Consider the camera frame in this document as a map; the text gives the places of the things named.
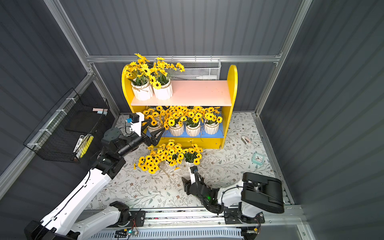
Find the blue shelf board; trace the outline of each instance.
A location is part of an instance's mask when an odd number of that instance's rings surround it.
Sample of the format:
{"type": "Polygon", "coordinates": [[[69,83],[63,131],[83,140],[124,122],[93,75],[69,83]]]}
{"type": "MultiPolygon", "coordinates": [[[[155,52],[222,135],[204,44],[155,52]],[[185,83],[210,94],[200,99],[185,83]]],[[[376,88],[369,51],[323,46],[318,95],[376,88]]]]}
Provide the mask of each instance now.
{"type": "MultiPolygon", "coordinates": [[[[163,134],[162,137],[172,137],[172,138],[177,138],[175,136],[173,136],[169,131],[165,131],[165,133],[163,134]]],[[[185,124],[184,124],[184,133],[181,134],[180,136],[178,137],[187,137],[187,138],[224,138],[224,130],[223,130],[223,123],[219,123],[218,125],[218,131],[217,133],[213,134],[213,135],[209,135],[207,134],[203,128],[200,132],[199,135],[197,135],[196,137],[191,137],[187,134],[186,130],[185,130],[185,124]]]]}

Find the yellow marker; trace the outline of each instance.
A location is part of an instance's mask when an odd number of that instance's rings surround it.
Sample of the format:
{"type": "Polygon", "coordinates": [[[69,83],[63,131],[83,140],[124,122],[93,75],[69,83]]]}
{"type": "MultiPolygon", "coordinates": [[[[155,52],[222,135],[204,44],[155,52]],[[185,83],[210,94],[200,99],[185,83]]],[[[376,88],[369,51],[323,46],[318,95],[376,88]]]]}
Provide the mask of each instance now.
{"type": "Polygon", "coordinates": [[[84,156],[84,154],[87,152],[89,146],[91,145],[92,140],[93,140],[93,136],[91,135],[91,136],[88,138],[88,141],[87,141],[87,143],[85,144],[83,150],[81,151],[80,158],[82,158],[82,157],[84,156]]]}

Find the gray corrugated wall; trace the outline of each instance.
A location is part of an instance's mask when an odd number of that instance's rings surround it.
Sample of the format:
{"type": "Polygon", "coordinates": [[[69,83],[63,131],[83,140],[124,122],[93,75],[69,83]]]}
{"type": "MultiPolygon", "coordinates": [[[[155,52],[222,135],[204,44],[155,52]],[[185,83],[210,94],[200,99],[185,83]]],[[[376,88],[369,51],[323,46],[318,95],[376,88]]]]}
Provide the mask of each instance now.
{"type": "Polygon", "coordinates": [[[86,74],[42,0],[0,2],[0,173],[86,74]]]}
{"type": "Polygon", "coordinates": [[[316,239],[384,225],[384,2],[316,0],[261,119],[316,239]]]}
{"type": "MultiPolygon", "coordinates": [[[[234,110],[255,110],[274,63],[222,63],[220,79],[227,79],[229,67],[238,71],[237,97],[234,110]]],[[[95,63],[120,112],[130,112],[121,87],[121,72],[125,63],[95,63]]]]}
{"type": "MultiPolygon", "coordinates": [[[[82,94],[84,104],[103,99],[94,84],[82,94]]],[[[114,117],[107,115],[112,126],[114,117]]],[[[0,200],[0,239],[25,239],[24,228],[31,220],[40,221],[79,184],[92,162],[45,161],[34,157],[0,200]]]]}
{"type": "MultiPolygon", "coordinates": [[[[300,0],[61,1],[90,55],[276,55],[300,0]]],[[[234,63],[235,110],[254,110],[272,63],[234,63]]],[[[121,112],[122,63],[97,63],[121,112]]],[[[227,78],[223,63],[220,79],[227,78]]]]}

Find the metal frame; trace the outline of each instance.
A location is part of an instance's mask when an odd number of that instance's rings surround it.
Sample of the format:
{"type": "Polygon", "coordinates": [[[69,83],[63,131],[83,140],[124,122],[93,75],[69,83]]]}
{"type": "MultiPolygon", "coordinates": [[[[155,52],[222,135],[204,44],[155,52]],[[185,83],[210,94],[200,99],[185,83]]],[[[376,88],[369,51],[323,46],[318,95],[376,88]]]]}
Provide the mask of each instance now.
{"type": "Polygon", "coordinates": [[[257,131],[259,132],[259,135],[262,139],[263,146],[265,148],[265,151],[268,155],[269,162],[271,163],[273,171],[275,171],[276,178],[280,179],[283,183],[283,187],[285,188],[285,192],[287,193],[288,199],[290,200],[290,204],[294,204],[294,200],[292,198],[291,192],[289,191],[289,188],[285,182],[283,173],[281,171],[280,165],[277,161],[275,152],[272,149],[271,142],[268,139],[268,136],[266,134],[266,131],[264,129],[262,120],[260,119],[260,116],[257,116],[255,113],[252,114],[253,120],[255,121],[255,125],[257,128],[257,131]]]}
{"type": "MultiPolygon", "coordinates": [[[[83,80],[79,83],[79,85],[72,91],[67,99],[58,107],[58,110],[63,109],[71,100],[71,98],[76,96],[76,92],[78,94],[83,93],[89,84],[93,81],[95,75],[93,73],[88,73],[83,80]]],[[[53,120],[58,116],[59,111],[55,111],[55,113],[48,119],[48,121],[42,126],[41,129],[46,129],[53,120]]],[[[37,139],[42,135],[42,131],[38,131],[36,135],[32,138],[30,143],[35,143],[37,139]]],[[[13,160],[13,162],[8,166],[8,168],[3,172],[0,176],[0,199],[5,195],[8,189],[12,186],[12,184],[16,181],[16,179],[20,176],[23,170],[27,167],[29,162],[35,156],[35,153],[31,151],[29,148],[24,147],[23,150],[18,154],[18,156],[13,160]]]]}
{"type": "MultiPolygon", "coordinates": [[[[149,61],[153,61],[159,56],[147,56],[149,61]]],[[[161,56],[166,61],[177,62],[226,62],[226,63],[277,63],[280,55],[276,56],[161,56]]],[[[137,56],[87,56],[90,63],[117,63],[137,61],[137,56]]]]}
{"type": "Polygon", "coordinates": [[[81,61],[83,67],[88,72],[95,72],[97,78],[93,81],[93,83],[99,90],[101,96],[108,100],[109,108],[112,114],[115,116],[115,118],[119,117],[120,112],[115,100],[113,99],[111,93],[109,92],[107,86],[105,85],[96,67],[87,61],[86,57],[89,55],[87,52],[87,49],[85,48],[74,26],[72,25],[70,19],[68,18],[68,15],[65,13],[64,8],[61,5],[60,1],[44,0],[44,2],[47,5],[53,17],[55,18],[57,24],[63,31],[68,42],[71,44],[73,50],[75,51],[77,57],[81,61]]]}
{"type": "Polygon", "coordinates": [[[300,4],[300,8],[295,16],[295,19],[292,23],[291,29],[288,33],[287,38],[285,39],[283,48],[281,50],[281,56],[280,56],[280,61],[276,64],[276,67],[273,69],[272,74],[270,78],[268,79],[263,93],[260,97],[260,100],[256,106],[255,112],[256,115],[259,116],[260,113],[263,110],[263,107],[266,103],[266,100],[271,93],[272,87],[276,82],[277,77],[279,76],[279,73],[281,71],[282,66],[284,65],[284,62],[287,58],[287,55],[292,47],[292,44],[296,38],[297,33],[299,32],[299,29],[301,27],[301,24],[304,21],[305,15],[307,15],[308,9],[310,8],[312,3],[312,0],[302,0],[300,4]]]}
{"type": "MultiPolygon", "coordinates": [[[[142,209],[146,211],[143,227],[148,228],[188,228],[193,227],[246,227],[255,224],[225,224],[224,213],[214,214],[204,207],[181,207],[181,208],[152,208],[142,209]]],[[[84,220],[102,210],[84,210],[78,217],[78,221],[84,220]]],[[[286,205],[283,214],[263,212],[265,223],[263,225],[306,225],[307,219],[300,205],[286,205]]]]}

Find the yellow shelf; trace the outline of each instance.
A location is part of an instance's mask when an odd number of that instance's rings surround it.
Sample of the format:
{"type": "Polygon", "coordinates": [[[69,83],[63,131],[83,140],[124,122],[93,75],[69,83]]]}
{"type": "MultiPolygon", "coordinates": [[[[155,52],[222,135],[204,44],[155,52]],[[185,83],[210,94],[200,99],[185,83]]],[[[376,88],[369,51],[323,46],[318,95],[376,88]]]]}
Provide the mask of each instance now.
{"type": "Polygon", "coordinates": [[[189,146],[193,139],[205,149],[223,148],[237,94],[237,68],[231,65],[226,81],[220,80],[181,80],[172,81],[173,96],[168,100],[158,100],[155,96],[146,101],[138,101],[132,90],[131,81],[125,70],[121,75],[121,84],[125,99],[133,113],[142,112],[147,106],[222,106],[224,138],[163,137],[159,144],[175,139],[176,143],[189,146]]]}

